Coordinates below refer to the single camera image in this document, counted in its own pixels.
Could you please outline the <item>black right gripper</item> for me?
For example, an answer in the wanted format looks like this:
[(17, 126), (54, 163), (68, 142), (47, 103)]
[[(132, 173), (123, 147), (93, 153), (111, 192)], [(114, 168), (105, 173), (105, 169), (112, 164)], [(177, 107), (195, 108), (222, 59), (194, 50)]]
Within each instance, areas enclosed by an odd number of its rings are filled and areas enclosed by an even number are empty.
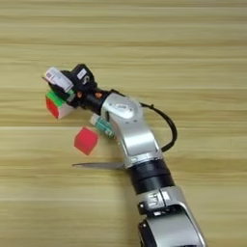
[[(60, 70), (60, 72), (75, 83), (75, 78), (69, 70)], [(62, 87), (49, 83), (50, 89), (60, 98), (68, 98), (69, 105), (73, 108), (81, 107), (91, 110), (93, 113), (99, 114), (105, 99), (108, 97), (108, 92), (99, 88), (92, 89), (88, 92), (75, 92), (73, 90), (65, 91)]]

